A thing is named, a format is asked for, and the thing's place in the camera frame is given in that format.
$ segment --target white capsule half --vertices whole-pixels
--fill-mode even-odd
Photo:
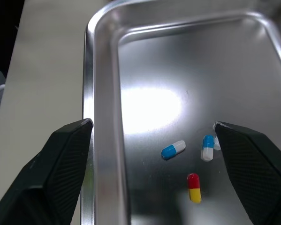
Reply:
[[[176,149],[177,154],[178,154],[179,152],[183,151],[186,148],[186,143],[185,143],[185,141],[181,140],[176,143],[173,143],[173,146]]]
[[[203,160],[211,161],[213,159],[213,148],[203,148]]]
[[[220,150],[220,142],[219,142],[219,139],[217,136],[214,138],[214,147],[213,148],[215,150]]]

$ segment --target metal tray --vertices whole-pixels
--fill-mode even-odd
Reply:
[[[220,120],[281,149],[281,38],[251,1],[206,2],[115,1],[89,22],[83,117],[95,127],[82,225],[251,224],[221,152],[204,162],[200,148]],[[178,140],[186,150],[164,161]],[[189,173],[200,176],[199,205]]]

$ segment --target black object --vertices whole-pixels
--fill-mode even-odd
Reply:
[[[215,126],[230,181],[254,225],[281,225],[281,151],[262,133]]]
[[[0,201],[0,225],[69,225],[85,175],[90,119],[52,133]]]

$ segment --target pill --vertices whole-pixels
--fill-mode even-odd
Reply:
[[[178,141],[164,148],[161,152],[161,156],[165,160],[168,160],[174,157],[175,155],[179,154],[180,152],[182,152],[185,148],[186,148],[185,141]]]
[[[210,161],[213,159],[214,140],[212,135],[206,135],[203,139],[203,160]]]
[[[219,139],[217,136],[214,138],[214,147],[213,148],[215,150],[220,150],[220,142],[219,142]]]
[[[194,203],[201,203],[201,186],[200,179],[196,173],[192,173],[187,177],[189,198]]]

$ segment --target white table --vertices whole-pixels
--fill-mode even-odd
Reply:
[[[107,2],[26,0],[0,107],[0,199],[53,131],[82,118],[84,31]]]

